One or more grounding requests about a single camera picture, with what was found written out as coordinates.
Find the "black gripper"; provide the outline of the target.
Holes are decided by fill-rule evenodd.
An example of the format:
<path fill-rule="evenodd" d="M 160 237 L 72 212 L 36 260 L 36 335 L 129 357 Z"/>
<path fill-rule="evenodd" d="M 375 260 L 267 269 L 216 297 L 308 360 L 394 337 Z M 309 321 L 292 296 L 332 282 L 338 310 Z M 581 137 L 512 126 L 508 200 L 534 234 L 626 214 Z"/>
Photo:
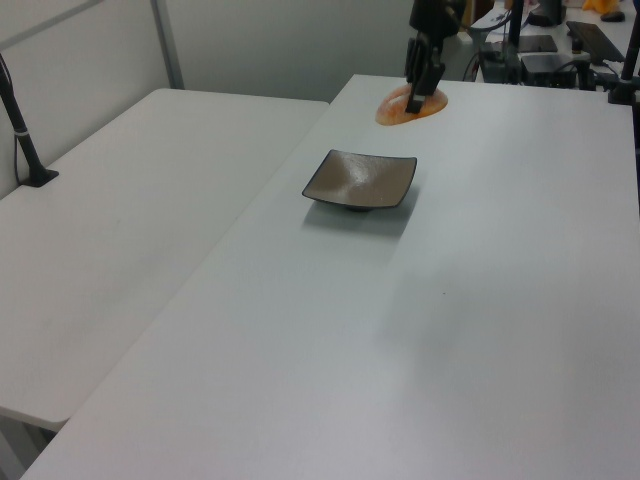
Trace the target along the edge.
<path fill-rule="evenodd" d="M 409 25 L 418 33 L 407 44 L 404 76 L 409 85 L 405 111 L 418 114 L 432 97 L 444 74 L 440 50 L 429 41 L 442 41 L 459 31 L 465 11 L 465 1 L 414 0 Z"/>

